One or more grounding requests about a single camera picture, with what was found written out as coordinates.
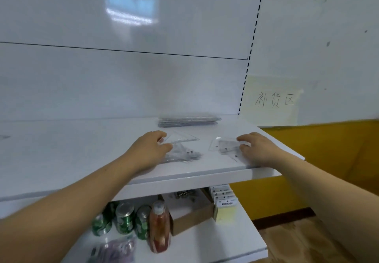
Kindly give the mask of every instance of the red liquid bottle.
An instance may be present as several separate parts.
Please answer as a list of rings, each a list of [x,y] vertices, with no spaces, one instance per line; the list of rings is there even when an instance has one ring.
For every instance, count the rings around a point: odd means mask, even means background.
[[[170,215],[163,201],[154,202],[150,212],[150,248],[154,253],[170,246]]]

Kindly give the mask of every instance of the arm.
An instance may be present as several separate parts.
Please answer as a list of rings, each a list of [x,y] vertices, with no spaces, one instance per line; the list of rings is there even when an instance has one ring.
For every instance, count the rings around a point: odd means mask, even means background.
[[[333,236],[361,262],[379,262],[379,197],[283,151],[253,132],[237,138],[253,164],[278,170]]]
[[[146,133],[116,160],[1,220],[2,261],[60,262],[121,188],[172,149],[158,145],[165,136],[163,131]]]

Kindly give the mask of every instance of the wooden floor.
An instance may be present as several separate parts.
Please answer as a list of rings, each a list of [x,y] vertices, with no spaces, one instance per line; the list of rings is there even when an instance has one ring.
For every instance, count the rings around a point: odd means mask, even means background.
[[[260,230],[269,257],[254,263],[356,263],[317,217]]]

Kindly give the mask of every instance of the cardboard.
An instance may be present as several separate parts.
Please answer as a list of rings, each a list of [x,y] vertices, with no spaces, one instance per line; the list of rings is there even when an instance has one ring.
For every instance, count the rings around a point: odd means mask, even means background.
[[[175,193],[162,194],[170,213],[170,228],[173,236],[213,216],[214,204],[203,189],[195,189],[197,196],[176,199]]]

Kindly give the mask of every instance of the hand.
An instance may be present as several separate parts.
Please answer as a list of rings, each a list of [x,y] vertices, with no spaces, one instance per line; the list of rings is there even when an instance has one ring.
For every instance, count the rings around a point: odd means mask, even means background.
[[[133,163],[135,172],[155,167],[173,149],[171,143],[158,144],[166,136],[167,133],[160,130],[149,131],[140,136],[121,157],[126,157]]]
[[[237,140],[251,143],[251,147],[241,144],[239,149],[254,165],[275,168],[286,154],[284,150],[258,132],[241,135],[237,137]]]

